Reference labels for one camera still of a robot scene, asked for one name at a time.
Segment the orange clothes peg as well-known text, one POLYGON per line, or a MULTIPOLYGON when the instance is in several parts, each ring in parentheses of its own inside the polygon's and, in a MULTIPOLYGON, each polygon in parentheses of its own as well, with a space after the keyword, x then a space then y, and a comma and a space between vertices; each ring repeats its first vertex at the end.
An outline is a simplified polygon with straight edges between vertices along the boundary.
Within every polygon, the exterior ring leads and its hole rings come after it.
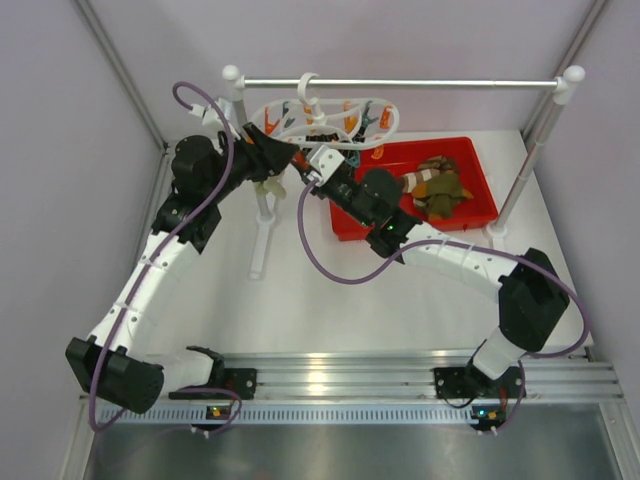
POLYGON ((297 151, 294 154, 291 159, 291 164, 301 175, 305 175, 310 169, 309 162, 302 151, 297 151))

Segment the black white striped sock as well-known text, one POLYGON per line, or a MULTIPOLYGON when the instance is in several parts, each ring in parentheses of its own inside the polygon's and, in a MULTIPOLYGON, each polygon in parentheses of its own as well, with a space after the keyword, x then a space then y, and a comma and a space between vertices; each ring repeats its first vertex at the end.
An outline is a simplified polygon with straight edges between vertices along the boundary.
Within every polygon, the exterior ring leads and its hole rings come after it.
POLYGON ((348 143, 349 139, 345 139, 340 134, 334 133, 312 133, 304 136, 304 145, 306 148, 311 148, 318 144, 332 144, 332 143, 348 143))

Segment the white round clip hanger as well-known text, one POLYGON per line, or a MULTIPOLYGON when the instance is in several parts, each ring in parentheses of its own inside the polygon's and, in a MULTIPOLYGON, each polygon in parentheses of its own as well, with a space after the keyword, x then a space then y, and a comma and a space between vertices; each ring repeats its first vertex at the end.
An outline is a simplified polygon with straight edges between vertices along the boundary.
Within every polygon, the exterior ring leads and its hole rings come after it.
POLYGON ((395 104, 382 98, 323 98, 311 88, 315 73, 293 81, 296 94, 260 107, 251 121, 268 136, 302 148, 304 136, 338 133, 348 143, 318 144, 346 151, 381 147, 396 133, 400 123, 395 104))

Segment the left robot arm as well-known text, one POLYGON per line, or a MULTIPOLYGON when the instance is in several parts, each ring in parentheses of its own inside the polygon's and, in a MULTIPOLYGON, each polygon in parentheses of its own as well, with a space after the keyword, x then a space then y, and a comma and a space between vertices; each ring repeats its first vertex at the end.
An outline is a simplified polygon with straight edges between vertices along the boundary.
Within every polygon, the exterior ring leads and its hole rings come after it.
POLYGON ((174 355, 148 351, 152 334, 181 277, 200 257, 221 220, 220 203, 244 182, 282 173, 298 155, 252 123, 241 136, 192 135, 178 142, 171 192, 156 213, 138 264, 108 313, 65 357, 82 390, 143 414, 159 397, 194 387, 205 397, 225 388, 221 356, 205 347, 174 355))

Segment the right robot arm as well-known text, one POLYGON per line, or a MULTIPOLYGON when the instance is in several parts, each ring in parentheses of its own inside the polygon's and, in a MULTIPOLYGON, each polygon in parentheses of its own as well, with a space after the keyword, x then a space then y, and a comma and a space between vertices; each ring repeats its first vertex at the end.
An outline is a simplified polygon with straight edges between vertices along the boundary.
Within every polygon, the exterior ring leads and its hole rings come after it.
POLYGON ((434 270, 460 281, 495 302, 498 325, 464 367, 458 396, 492 395, 505 372, 522 356, 539 353, 569 306, 548 256, 534 248, 523 255, 459 241, 407 213, 402 192, 384 169, 361 181, 342 169, 323 175, 300 168, 304 195, 327 198, 368 228, 371 249, 386 266, 397 261, 434 270))

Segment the pale green sock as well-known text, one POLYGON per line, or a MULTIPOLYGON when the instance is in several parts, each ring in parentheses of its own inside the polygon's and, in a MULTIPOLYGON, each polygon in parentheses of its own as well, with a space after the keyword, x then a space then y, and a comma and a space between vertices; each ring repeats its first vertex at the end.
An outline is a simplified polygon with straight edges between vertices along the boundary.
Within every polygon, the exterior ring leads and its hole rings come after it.
POLYGON ((273 195, 277 199, 285 199, 287 196, 286 189, 281 183, 282 174, 270 176, 266 180, 255 182, 254 190, 258 196, 273 195))

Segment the brown beige striped sock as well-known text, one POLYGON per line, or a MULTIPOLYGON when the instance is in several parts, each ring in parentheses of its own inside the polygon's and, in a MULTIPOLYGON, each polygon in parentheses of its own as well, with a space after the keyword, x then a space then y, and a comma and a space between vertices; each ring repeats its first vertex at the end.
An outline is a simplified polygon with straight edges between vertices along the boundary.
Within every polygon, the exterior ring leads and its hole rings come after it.
POLYGON ((453 157, 431 157, 422 162, 415 171, 396 177, 395 182, 403 193, 410 193, 417 185, 442 173, 459 173, 458 164, 453 157))

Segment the red plastic tray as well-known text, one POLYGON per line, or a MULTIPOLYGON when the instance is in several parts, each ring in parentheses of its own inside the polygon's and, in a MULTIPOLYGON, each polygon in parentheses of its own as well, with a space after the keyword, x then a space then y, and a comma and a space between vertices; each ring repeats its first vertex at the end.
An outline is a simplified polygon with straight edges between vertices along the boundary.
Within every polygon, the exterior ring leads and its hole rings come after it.
POLYGON ((362 151, 359 167, 352 168, 345 164, 339 171, 364 185, 367 183, 365 178, 371 170, 384 170, 392 179, 397 179, 416 173, 421 164, 440 156, 454 161, 458 167, 461 187, 468 193, 466 197, 454 202, 448 211, 442 209, 442 202, 428 211, 419 204, 418 198, 410 192, 402 193, 398 187, 393 187, 388 179, 384 179, 381 185, 391 192, 390 198, 396 200, 398 206, 406 213, 430 223, 443 232, 480 229, 495 220, 498 212, 485 172, 472 141, 467 137, 387 143, 362 151))

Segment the white metal drying rack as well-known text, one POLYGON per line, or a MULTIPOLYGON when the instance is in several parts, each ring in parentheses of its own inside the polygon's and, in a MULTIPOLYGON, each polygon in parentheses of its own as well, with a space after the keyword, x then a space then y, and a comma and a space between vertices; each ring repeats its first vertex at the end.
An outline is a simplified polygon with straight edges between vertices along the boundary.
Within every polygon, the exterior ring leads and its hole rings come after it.
POLYGON ((506 222, 509 219, 517 201, 536 165, 540 151, 546 144, 551 131, 555 127, 559 116, 575 94, 578 86, 584 81, 586 72, 583 67, 571 65, 552 80, 480 80, 480 79, 328 79, 318 74, 307 72, 300 78, 276 79, 253 78, 240 72, 234 65, 227 65, 222 71, 222 77, 227 84, 236 116, 240 120, 247 117, 244 106, 244 92, 248 88, 293 88, 297 92, 294 104, 298 105, 304 114, 305 121, 296 124, 290 111, 286 108, 289 100, 280 101, 284 109, 275 121, 269 120, 270 111, 275 108, 274 103, 264 106, 258 118, 269 134, 281 135, 287 140, 306 142, 315 131, 321 130, 330 135, 337 135, 344 140, 347 147, 348 165, 350 173, 356 178, 362 178, 374 169, 383 169, 388 173, 406 172, 409 167, 417 164, 421 153, 432 153, 438 141, 420 140, 392 142, 392 136, 399 125, 398 108, 386 101, 382 101, 381 113, 374 119, 377 123, 377 134, 373 140, 367 140, 363 134, 372 123, 367 117, 368 108, 373 99, 344 99, 343 111, 330 116, 322 111, 326 100, 312 93, 312 88, 356 88, 356 89, 461 89, 461 90, 543 90, 550 96, 551 107, 546 114, 534 142, 527 149, 527 156, 514 180, 504 203, 495 205, 489 194, 487 180, 480 173, 480 163, 473 153, 470 144, 461 138, 451 142, 450 152, 461 160, 463 170, 460 174, 464 185, 471 187, 473 199, 464 207, 453 208, 452 216, 433 218, 436 226, 446 231, 482 228, 494 246, 503 245, 506 234, 506 222))

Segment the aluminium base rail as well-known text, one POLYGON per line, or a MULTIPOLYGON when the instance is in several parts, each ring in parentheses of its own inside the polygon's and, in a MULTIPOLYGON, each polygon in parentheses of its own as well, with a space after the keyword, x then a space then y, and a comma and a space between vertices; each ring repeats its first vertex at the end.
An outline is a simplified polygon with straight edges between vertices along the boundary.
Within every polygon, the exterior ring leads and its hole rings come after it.
POLYGON ((473 381, 464 351, 422 354, 228 356, 221 395, 172 393, 143 414, 102 403, 98 419, 121 424, 481 425, 514 407, 624 400, 614 368, 585 352, 525 358, 497 380, 473 381))

